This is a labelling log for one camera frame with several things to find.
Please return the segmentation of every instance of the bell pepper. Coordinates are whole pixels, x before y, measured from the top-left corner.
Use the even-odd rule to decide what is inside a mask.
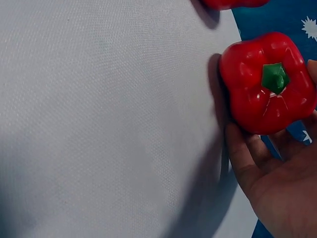
[[[269,0],[203,0],[205,4],[215,10],[227,10],[235,7],[259,7]]]
[[[219,70],[233,118],[252,134],[268,135],[308,117],[316,85],[292,40],[278,32],[229,46]]]

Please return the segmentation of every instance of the white textured surface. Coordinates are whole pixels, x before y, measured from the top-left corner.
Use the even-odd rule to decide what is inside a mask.
[[[220,140],[209,57],[238,40],[230,11],[209,29],[189,0],[0,0],[3,228],[31,238],[171,229]],[[255,218],[235,199],[249,236]],[[220,228],[233,229],[226,219]]]

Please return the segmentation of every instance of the blue cloth with white pattern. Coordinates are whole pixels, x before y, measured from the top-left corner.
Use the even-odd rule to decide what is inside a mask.
[[[299,48],[304,60],[317,60],[317,2],[316,0],[271,0],[258,8],[233,10],[242,40],[250,40],[262,34],[278,31],[288,35]],[[299,141],[311,143],[304,126],[297,121],[288,130]],[[278,158],[266,136],[262,137],[268,148]],[[252,238],[271,238],[270,233],[258,221]]]

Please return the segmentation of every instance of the pepper stem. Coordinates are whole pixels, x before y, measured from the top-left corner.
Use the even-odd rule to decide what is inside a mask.
[[[264,88],[278,95],[289,82],[290,78],[286,74],[282,63],[263,65],[262,86]]]

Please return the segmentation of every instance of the toy vegetable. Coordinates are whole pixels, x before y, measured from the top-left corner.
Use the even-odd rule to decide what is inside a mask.
[[[205,4],[216,10],[227,10],[239,6],[259,7],[269,0],[203,0]]]
[[[276,133],[316,106],[316,85],[303,57],[282,33],[229,46],[219,69],[233,117],[252,134]]]

